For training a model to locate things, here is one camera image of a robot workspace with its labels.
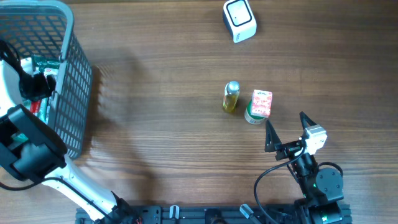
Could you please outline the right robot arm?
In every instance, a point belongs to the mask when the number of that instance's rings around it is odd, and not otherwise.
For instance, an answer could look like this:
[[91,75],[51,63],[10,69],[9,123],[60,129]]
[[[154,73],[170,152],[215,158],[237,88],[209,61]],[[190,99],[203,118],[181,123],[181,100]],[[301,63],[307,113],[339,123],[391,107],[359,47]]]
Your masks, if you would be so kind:
[[300,112],[303,134],[298,140],[282,143],[273,125],[266,121],[266,152],[275,152],[298,183],[303,198],[296,200],[293,211],[296,223],[351,223],[349,205],[343,195],[343,170],[333,162],[318,163],[315,153],[327,139],[326,130]]

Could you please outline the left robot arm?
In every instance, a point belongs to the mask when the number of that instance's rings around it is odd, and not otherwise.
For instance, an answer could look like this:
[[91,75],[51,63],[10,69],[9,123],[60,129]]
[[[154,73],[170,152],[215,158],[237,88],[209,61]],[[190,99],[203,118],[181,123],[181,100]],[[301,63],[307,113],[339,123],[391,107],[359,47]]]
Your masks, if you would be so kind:
[[1,167],[19,181],[31,181],[1,188],[16,192],[43,184],[79,205],[94,223],[139,223],[140,215],[84,174],[60,136],[23,105],[24,99],[50,97],[55,87],[52,75],[27,73],[17,50],[1,41]]

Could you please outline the yellow liquid bottle silver cap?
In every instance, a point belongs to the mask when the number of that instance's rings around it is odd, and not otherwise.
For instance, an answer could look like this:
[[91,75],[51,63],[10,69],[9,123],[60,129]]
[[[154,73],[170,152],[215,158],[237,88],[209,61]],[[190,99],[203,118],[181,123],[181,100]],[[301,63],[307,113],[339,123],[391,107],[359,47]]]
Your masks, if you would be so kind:
[[237,81],[230,81],[224,88],[223,109],[227,113],[232,113],[236,107],[240,94],[240,85]]

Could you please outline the green lid white jar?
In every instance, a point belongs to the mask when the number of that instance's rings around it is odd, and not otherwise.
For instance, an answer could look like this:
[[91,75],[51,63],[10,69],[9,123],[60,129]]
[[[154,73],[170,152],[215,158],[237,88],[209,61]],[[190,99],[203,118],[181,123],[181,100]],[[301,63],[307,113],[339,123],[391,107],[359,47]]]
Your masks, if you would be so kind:
[[251,108],[252,108],[252,101],[250,101],[246,107],[246,110],[244,112],[244,118],[245,120],[250,123],[250,124],[261,124],[263,121],[267,119],[267,117],[263,116],[255,116],[251,114]]

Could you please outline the pink tissue pack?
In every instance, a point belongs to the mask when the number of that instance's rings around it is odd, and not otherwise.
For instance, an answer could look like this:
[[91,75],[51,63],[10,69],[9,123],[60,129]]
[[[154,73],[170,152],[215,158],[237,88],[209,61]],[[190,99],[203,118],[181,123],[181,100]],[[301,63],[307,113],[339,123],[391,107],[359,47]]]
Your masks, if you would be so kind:
[[270,91],[254,90],[251,100],[251,114],[268,118],[271,115],[273,94]]

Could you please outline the red snack packet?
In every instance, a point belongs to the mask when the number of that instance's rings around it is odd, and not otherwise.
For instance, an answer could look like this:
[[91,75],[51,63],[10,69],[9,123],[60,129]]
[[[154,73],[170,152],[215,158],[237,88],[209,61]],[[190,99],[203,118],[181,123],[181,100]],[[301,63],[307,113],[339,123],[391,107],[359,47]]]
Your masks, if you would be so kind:
[[38,113],[39,113],[39,111],[40,111],[40,104],[41,104],[41,101],[40,101],[40,100],[39,100],[39,101],[32,101],[32,102],[30,103],[29,111],[30,111],[31,113],[35,114],[35,115],[38,115]]

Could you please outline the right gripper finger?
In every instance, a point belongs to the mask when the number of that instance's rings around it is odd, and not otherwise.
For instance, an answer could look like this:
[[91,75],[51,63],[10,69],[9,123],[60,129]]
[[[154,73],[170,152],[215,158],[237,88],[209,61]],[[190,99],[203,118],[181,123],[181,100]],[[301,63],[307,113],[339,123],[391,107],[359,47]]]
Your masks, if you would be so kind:
[[316,126],[316,122],[314,122],[312,119],[310,119],[303,111],[299,113],[300,115],[300,121],[302,124],[303,129],[310,128],[312,126]]
[[266,121],[266,142],[265,151],[275,152],[281,149],[281,141],[269,120]]

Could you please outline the green 3M gloves package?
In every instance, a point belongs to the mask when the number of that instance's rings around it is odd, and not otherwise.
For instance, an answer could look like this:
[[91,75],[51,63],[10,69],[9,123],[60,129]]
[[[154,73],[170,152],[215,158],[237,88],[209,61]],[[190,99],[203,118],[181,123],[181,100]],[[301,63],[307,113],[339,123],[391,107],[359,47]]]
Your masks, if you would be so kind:
[[[58,78],[60,62],[55,59],[49,59],[45,57],[41,57],[38,55],[34,55],[32,57],[24,58],[21,62],[22,68],[25,72],[36,75],[37,73],[43,73],[46,77],[52,76],[54,79]],[[45,124],[48,124],[49,121],[49,101],[50,98],[44,98],[41,100],[40,111],[38,117]],[[23,99],[22,105],[27,109],[30,108],[31,101]]]

